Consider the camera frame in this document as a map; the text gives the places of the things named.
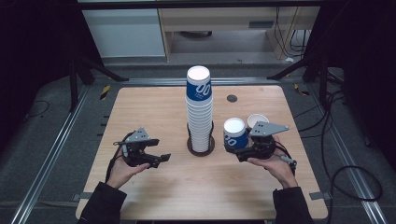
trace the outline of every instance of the hand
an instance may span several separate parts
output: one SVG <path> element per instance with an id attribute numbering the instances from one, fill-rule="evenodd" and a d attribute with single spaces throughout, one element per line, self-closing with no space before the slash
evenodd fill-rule
<path id="1" fill-rule="evenodd" d="M 275 141 L 280 142 L 278 136 L 273 135 L 273 137 Z M 275 150 L 274 154 L 275 155 L 267 160 L 248 158 L 247 161 L 268 170 L 270 174 L 279 181 L 283 189 L 297 187 L 297 180 L 291 172 L 289 165 L 279 157 L 285 154 L 278 148 Z"/>
<path id="2" fill-rule="evenodd" d="M 114 161 L 113 169 L 111 170 L 110 177 L 107 181 L 107 184 L 114 189 L 119 189 L 122 185 L 128 182 L 128 180 L 130 180 L 133 175 L 143 172 L 149 168 L 148 163 L 131 167 L 120 155 L 121 150 L 117 155 L 117 159 Z"/>

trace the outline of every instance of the stack of paper cups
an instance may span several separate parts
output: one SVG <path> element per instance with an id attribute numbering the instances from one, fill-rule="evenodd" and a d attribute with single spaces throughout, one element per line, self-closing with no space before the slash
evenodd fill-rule
<path id="1" fill-rule="evenodd" d="M 192 150 L 205 152 L 209 150 L 213 109 L 210 72 L 206 67 L 194 66 L 189 69 L 186 93 Z"/>

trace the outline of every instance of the metal rail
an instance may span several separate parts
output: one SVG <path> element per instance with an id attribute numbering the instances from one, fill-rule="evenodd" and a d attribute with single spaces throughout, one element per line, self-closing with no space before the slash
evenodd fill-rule
<path id="1" fill-rule="evenodd" d="M 315 92 L 311 85 L 307 85 L 310 92 Z M 319 105 L 318 97 L 314 94 L 314 100 Z M 324 115 L 324 111 L 322 107 L 319 107 L 319 111 L 321 115 Z M 353 157 L 350 155 L 349 150 L 347 149 L 346 144 L 344 143 L 341 134 L 338 132 L 335 125 L 330 126 L 330 132 L 332 135 L 332 140 L 336 145 L 337 153 L 344 165 L 357 165 Z M 346 170 L 346 173 L 349 176 L 349 179 L 356 190 L 356 193 L 361 198 L 374 198 L 374 194 L 372 193 L 367 181 L 365 180 L 362 172 L 360 170 Z M 387 224 L 387 220 L 379 207 L 378 202 L 361 202 L 364 210 L 366 210 L 367 216 L 370 218 L 372 223 L 375 224 Z"/>
<path id="2" fill-rule="evenodd" d="M 28 192 L 24 196 L 21 204 L 19 205 L 17 211 L 12 218 L 11 223 L 25 223 L 27 218 L 29 217 L 30 213 L 32 212 L 33 207 L 40 195 L 41 190 L 43 189 L 52 167 L 54 166 L 55 162 L 57 161 L 62 148 L 64 146 L 64 142 L 69 135 L 77 116 L 82 108 L 82 105 L 85 102 L 88 90 L 90 89 L 89 86 L 83 86 L 81 94 L 79 96 L 79 103 L 76 109 L 73 112 L 70 112 L 64 122 L 64 126 L 60 130 L 58 136 L 55 139 L 54 144 L 52 145 L 47 158 L 44 160 L 37 176 L 35 177 L 35 181 L 33 182 L 32 186 L 29 188 Z"/>
<path id="3" fill-rule="evenodd" d="M 277 84 L 277 80 L 269 80 L 266 77 L 212 77 L 211 83 L 214 86 L 227 85 L 262 85 Z M 118 82 L 120 85 L 132 86 L 185 86 L 186 78 L 130 78 L 129 81 Z"/>

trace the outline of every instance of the person's right hand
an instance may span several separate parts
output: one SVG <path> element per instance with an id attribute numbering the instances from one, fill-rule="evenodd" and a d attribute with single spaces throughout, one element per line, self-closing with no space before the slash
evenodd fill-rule
<path id="1" fill-rule="evenodd" d="M 278 136 L 273 135 L 273 137 L 275 141 L 280 142 Z M 279 149 L 276 149 L 274 154 L 267 160 L 248 158 L 247 161 L 268 170 L 279 181 L 283 189 L 298 187 L 297 180 L 291 172 L 290 166 L 287 162 L 280 159 L 280 156 L 284 156 L 285 154 Z"/>

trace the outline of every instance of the circular hole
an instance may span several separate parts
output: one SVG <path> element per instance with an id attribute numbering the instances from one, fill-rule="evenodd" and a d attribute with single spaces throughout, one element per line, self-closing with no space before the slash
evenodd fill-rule
<path id="1" fill-rule="evenodd" d="M 235 95 L 230 94 L 230 95 L 227 96 L 227 100 L 230 103 L 235 103 L 238 100 L 238 97 L 236 97 Z"/>

